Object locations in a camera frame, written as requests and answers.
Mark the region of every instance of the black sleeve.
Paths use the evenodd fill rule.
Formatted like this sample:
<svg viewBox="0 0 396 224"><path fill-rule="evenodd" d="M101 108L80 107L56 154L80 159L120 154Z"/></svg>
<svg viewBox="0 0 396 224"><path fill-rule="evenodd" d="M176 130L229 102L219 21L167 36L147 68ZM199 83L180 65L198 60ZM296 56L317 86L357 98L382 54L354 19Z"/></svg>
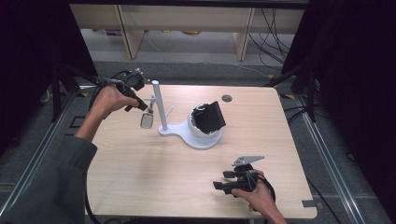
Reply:
<svg viewBox="0 0 396 224"><path fill-rule="evenodd" d="M84 223L87 171L97 147L66 137L0 223Z"/></svg>

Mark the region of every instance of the gray floor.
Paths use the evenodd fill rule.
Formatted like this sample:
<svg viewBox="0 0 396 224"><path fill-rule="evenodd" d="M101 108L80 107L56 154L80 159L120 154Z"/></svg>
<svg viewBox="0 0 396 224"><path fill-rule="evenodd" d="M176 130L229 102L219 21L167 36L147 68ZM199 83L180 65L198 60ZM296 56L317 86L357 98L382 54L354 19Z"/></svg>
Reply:
<svg viewBox="0 0 396 224"><path fill-rule="evenodd" d="M120 36L106 35L105 31L82 30L81 32L100 76L110 76L123 69L139 67L144 71L145 76L158 78L163 84L261 86L269 81L269 76L278 77L280 74L278 68L281 63L268 56L262 55L261 57L252 41L248 43L245 60L238 62L232 34L201 32L198 35L185 35L178 31L170 33L147 31L137 57L129 60ZM259 35L252 35L256 41L262 42ZM280 35L279 38L285 45L290 45L293 35ZM278 51L268 49L280 57ZM262 62L277 69L266 67ZM276 87L280 95L292 94L290 91L292 81L291 78ZM79 82L81 85L85 84L83 80ZM280 101L284 109L298 105L297 100L286 99L286 97L281 98ZM87 102L86 98L78 97L73 102L73 109L68 112L70 115L64 123L69 124L73 116L84 115ZM285 112L286 118L291 117L297 111ZM51 101L39 107L32 116L31 122L20 134L20 145L11 147L0 158L0 202L6 201L12 186L18 181L34 155L35 149L40 145L41 138L46 133L46 127L50 126L50 117ZM351 191L365 223L390 223L359 167L347 158L347 148L323 108L316 109L316 119L321 136L348 190ZM61 127L54 144L56 145L59 141L58 138L73 131L68 127ZM302 116L290 124L290 131L307 178L314 183L341 223L354 223L347 214L322 156L318 152L318 146ZM311 192L318 206L318 216L311 220L289 219L288 222L336 223L330 209L320 199L318 193L313 188ZM108 217L99 218L105 221ZM128 220L128 217L121 217L121 219ZM91 223L91 221L87 218L86 223Z"/></svg>

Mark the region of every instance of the black cloth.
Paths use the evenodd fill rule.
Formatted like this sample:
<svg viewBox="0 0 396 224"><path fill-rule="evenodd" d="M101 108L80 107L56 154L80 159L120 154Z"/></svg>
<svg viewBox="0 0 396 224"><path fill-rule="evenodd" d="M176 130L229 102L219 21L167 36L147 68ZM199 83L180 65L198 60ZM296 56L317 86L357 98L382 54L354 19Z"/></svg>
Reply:
<svg viewBox="0 0 396 224"><path fill-rule="evenodd" d="M0 223L84 223L87 171L96 150L89 141L66 137Z"/></svg>

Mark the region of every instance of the person's right hand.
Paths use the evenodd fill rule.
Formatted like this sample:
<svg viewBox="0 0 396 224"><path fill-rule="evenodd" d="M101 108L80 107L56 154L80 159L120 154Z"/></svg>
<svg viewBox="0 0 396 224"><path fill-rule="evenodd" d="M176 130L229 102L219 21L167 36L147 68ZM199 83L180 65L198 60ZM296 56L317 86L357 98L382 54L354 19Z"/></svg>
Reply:
<svg viewBox="0 0 396 224"><path fill-rule="evenodd" d="M265 178L262 171L255 170L255 172L260 175L261 178ZM248 209L250 212L260 212L272 223L286 223L285 218L283 218L282 214L276 207L270 190L260 179L257 181L256 189L251 192L247 192L242 189L233 189L231 193L235 197L245 199L249 203Z"/></svg>

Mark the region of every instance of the white stand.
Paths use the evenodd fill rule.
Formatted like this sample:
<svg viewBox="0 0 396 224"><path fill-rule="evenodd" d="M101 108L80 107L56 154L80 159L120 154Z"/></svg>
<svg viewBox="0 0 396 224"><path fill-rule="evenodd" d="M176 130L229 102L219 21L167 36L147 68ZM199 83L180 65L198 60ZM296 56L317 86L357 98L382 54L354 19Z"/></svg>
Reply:
<svg viewBox="0 0 396 224"><path fill-rule="evenodd" d="M154 88L155 100L162 124L158 128L158 132L162 136L179 136L187 145L200 150L210 149L219 142L222 137L222 129L211 134L199 133L200 136L197 136L198 134L196 134L196 130L194 130L194 132L191 130L192 125L189 124L190 120L188 119L185 119L179 124L168 124L166 122L166 116L163 109L163 98L161 96L160 84L156 80L153 80L151 83Z"/></svg>

